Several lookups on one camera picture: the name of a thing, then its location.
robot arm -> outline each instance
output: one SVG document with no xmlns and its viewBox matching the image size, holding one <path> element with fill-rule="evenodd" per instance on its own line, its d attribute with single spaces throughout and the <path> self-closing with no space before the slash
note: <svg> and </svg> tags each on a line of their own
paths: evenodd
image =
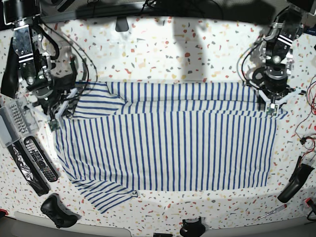
<svg viewBox="0 0 316 237">
<path fill-rule="evenodd" d="M 247 83 L 258 90 L 266 103 L 266 112 L 272 116 L 278 114 L 279 107 L 290 97 L 305 93 L 287 84 L 293 63 L 291 46 L 303 32 L 301 21 L 304 14 L 307 14 L 306 9 L 315 13 L 316 1 L 309 1 L 313 2 L 310 8 L 303 6 L 308 1 L 291 2 L 296 5 L 291 4 L 276 18 L 268 35 L 260 42 L 259 51 L 263 66 L 254 71 L 252 79 Z"/>
<path fill-rule="evenodd" d="M 3 0 L 4 21 L 13 26 L 8 62 L 2 79 L 1 93 L 15 97 L 21 78 L 27 90 L 38 99 L 52 130 L 62 126 L 61 117 L 67 115 L 69 99 L 78 90 L 75 88 L 77 71 L 75 58 L 71 57 L 72 73 L 62 78 L 51 74 L 54 60 L 59 58 L 57 43 L 40 27 L 40 6 L 37 0 Z M 51 55 L 42 47 L 46 38 L 54 47 Z"/>
</svg>

terrazzo table surface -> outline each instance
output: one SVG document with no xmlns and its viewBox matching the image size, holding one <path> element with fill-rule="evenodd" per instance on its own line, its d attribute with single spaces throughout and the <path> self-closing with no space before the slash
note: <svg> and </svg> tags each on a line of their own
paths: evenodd
<svg viewBox="0 0 316 237">
<path fill-rule="evenodd" d="M 242 54 L 257 39 L 262 26 L 192 18 L 128 18 L 128 32 L 115 31 L 116 18 L 76 20 L 51 25 L 76 41 L 93 59 L 99 81 L 142 81 L 183 83 L 186 81 L 240 81 Z M 60 45 L 66 45 L 55 37 Z M 12 31 L 0 32 L 0 74 Z M 316 37 L 302 35 L 293 44 L 294 70 L 288 83 L 306 89 L 316 73 Z M 254 65 L 247 61 L 245 71 Z M 90 79 L 95 72 L 90 67 Z M 1 104 L 8 98 L 1 96 Z M 58 193 L 64 205 L 79 214 L 81 224 L 128 229 L 133 236 L 151 236 L 155 232 L 179 235 L 183 219 L 204 217 L 208 229 L 233 228 L 281 221 L 306 215 L 304 200 L 315 196 L 316 174 L 311 173 L 303 188 L 290 201 L 290 206 L 277 214 L 255 221 L 265 212 L 282 205 L 277 199 L 291 176 L 297 158 L 305 149 L 295 136 L 297 124 L 310 112 L 304 96 L 291 99 L 284 106 L 287 117 L 278 123 L 277 136 L 268 177 L 260 188 L 156 192 L 140 191 L 138 198 L 124 202 L 100 214 L 68 180 L 53 148 L 47 125 L 39 120 L 36 134 L 61 177 L 49 183 L 51 191 L 38 197 L 26 183 L 7 149 L 0 150 L 0 207 L 14 212 L 47 218 L 40 211 L 44 200 Z M 298 128 L 299 134 L 315 132 L 311 116 Z"/>
</svg>

blue and white striped shirt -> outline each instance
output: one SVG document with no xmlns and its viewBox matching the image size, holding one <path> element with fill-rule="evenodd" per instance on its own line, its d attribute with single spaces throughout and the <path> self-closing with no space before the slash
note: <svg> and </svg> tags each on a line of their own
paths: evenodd
<svg viewBox="0 0 316 237">
<path fill-rule="evenodd" d="M 102 213 L 137 190 L 264 186 L 277 118 L 232 83 L 90 82 L 56 132 L 71 182 Z"/>
</svg>

